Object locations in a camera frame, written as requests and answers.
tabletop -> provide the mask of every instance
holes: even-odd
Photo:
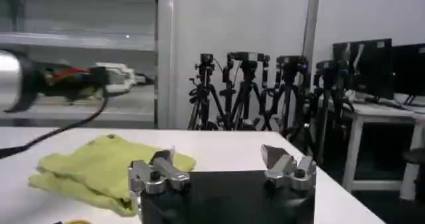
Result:
[[[389,104],[395,104],[389,100],[383,101]],[[413,115],[413,111],[393,108],[391,106],[385,106],[384,104],[374,104],[371,102],[353,102],[352,103],[355,113],[362,116],[380,116],[380,117],[393,117],[410,119]],[[329,108],[333,110],[333,101],[329,101]],[[344,104],[345,114],[352,114],[349,111],[349,106]]]
[[[52,128],[0,128],[2,148],[23,145]],[[71,153],[82,144],[104,134],[117,134],[129,141],[169,148],[194,157],[195,171],[262,170],[260,146],[284,148],[295,159],[302,154],[275,132],[198,132],[182,130],[74,129],[0,160],[3,174],[0,194],[0,223],[51,224],[85,219],[93,224],[140,223],[138,217],[119,217],[105,209],[67,199],[28,186],[39,159],[53,152]],[[347,193],[324,171],[317,169],[315,223],[383,223],[362,203]]]
[[[425,106],[405,106],[411,111],[414,111],[412,116],[416,122],[425,124]]]

white wall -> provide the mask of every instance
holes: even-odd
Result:
[[[191,112],[188,92],[194,88],[189,78],[196,73],[194,65],[199,62],[200,53],[212,53],[223,65],[230,51],[269,54],[271,84],[276,57],[301,54],[307,3],[308,0],[174,0],[172,55],[176,75],[171,81],[170,96],[175,97],[171,109],[175,127],[187,127]],[[224,88],[217,68],[212,81],[217,90]],[[254,101],[252,105],[251,115],[255,117],[258,106]]]
[[[330,59],[337,42],[425,43],[424,23],[425,0],[319,0],[313,63]]]

black cable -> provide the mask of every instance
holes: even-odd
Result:
[[[47,134],[41,135],[38,138],[35,138],[34,140],[30,141],[29,143],[25,144],[24,146],[19,146],[19,147],[14,147],[14,148],[1,148],[0,149],[0,159],[15,155],[15,154],[19,154],[22,152],[27,151],[29,148],[31,148],[32,146],[34,146],[35,144],[50,138],[52,136],[55,136],[59,133],[62,133],[64,131],[73,129],[73,128],[77,128],[79,126],[82,126],[84,124],[89,123],[90,121],[94,120],[95,118],[97,118],[106,108],[106,106],[108,105],[108,91],[106,90],[106,87],[102,87],[102,92],[104,95],[104,100],[102,105],[99,107],[98,111],[95,112],[94,114],[92,114],[90,117],[81,120],[81,121],[77,121],[75,123],[72,123],[70,125],[67,125],[65,127],[62,128],[58,128],[55,129]]]
[[[408,104],[411,97],[411,95],[407,96],[406,100],[404,101],[404,104]]]
[[[221,68],[220,63],[217,61],[217,59],[213,58],[213,60],[217,63],[218,68],[221,70],[221,73],[223,73],[223,69]]]
[[[236,73],[234,74],[234,78],[233,78],[233,84],[236,82],[236,77],[238,76],[238,71],[240,68],[240,65],[242,64],[242,62],[239,62],[238,68],[236,69]]]
[[[412,105],[413,101],[416,99],[416,95],[413,95],[412,98],[409,101],[408,105]]]

desk leg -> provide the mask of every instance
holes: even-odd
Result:
[[[350,141],[347,150],[347,161],[345,162],[343,187],[351,193],[353,189],[354,176],[356,174],[357,156],[359,155],[361,134],[363,131],[363,116],[354,116],[351,126]]]
[[[423,126],[421,123],[415,123],[412,142],[410,143],[410,149],[420,148],[423,146],[422,142],[422,132]],[[401,183],[400,198],[405,200],[414,200],[415,196],[415,184],[414,181],[418,176],[419,166],[406,164],[406,169],[404,170],[403,182]]]

red wire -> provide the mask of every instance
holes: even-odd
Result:
[[[62,80],[63,78],[66,78],[72,74],[78,74],[78,73],[89,73],[88,70],[83,68],[70,68],[68,70],[62,71],[58,74],[53,75],[54,81]]]

